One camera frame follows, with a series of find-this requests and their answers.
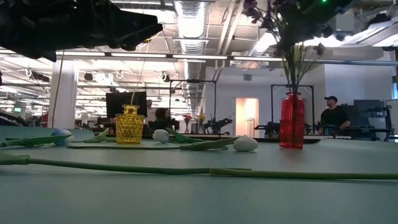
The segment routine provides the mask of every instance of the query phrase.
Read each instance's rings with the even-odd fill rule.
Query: white pillar
[[[75,127],[75,106],[79,69],[75,62],[72,61],[63,61],[61,74],[60,68],[61,61],[59,60],[53,64],[52,69],[49,122],[47,127],[73,129]],[[59,80],[57,104],[55,105],[55,95]]]
[[[81,125],[88,124],[88,114],[81,114],[80,115],[80,119],[81,119]]]

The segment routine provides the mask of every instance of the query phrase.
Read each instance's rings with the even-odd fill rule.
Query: doorway
[[[235,114],[236,135],[258,138],[259,131],[254,128],[259,124],[259,99],[237,98]]]

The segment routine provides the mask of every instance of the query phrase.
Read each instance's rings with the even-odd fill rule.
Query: computer screen
[[[107,93],[106,94],[106,117],[115,118],[117,114],[123,114],[123,105],[130,105],[132,93]],[[132,101],[133,105],[139,106],[137,114],[147,117],[147,93],[136,92]]]

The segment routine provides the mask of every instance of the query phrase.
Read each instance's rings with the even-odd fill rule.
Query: metal stand
[[[254,125],[256,125],[256,120],[254,118],[248,118],[247,120],[245,120],[246,126],[248,128],[248,136],[250,138],[255,138],[255,129],[254,129]]]
[[[173,82],[178,82],[175,87],[172,87]],[[214,84],[214,119],[216,119],[216,107],[217,107],[217,82],[213,80],[170,80],[170,89],[169,89],[169,111],[171,112],[172,107],[172,90],[177,89],[177,87],[182,83],[213,83]]]
[[[288,88],[288,85],[281,84],[272,84],[271,85],[271,121],[274,122],[274,86],[283,86]],[[311,95],[311,103],[312,103],[312,133],[315,134],[315,107],[314,107],[314,95],[313,95],[313,85],[299,85],[298,87],[303,87],[304,90]],[[311,92],[309,92],[305,87],[311,88]]]

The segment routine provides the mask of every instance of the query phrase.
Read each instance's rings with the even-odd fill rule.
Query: red flower
[[[184,119],[185,122],[189,122],[192,119],[191,115],[189,114],[182,115],[182,118]]]

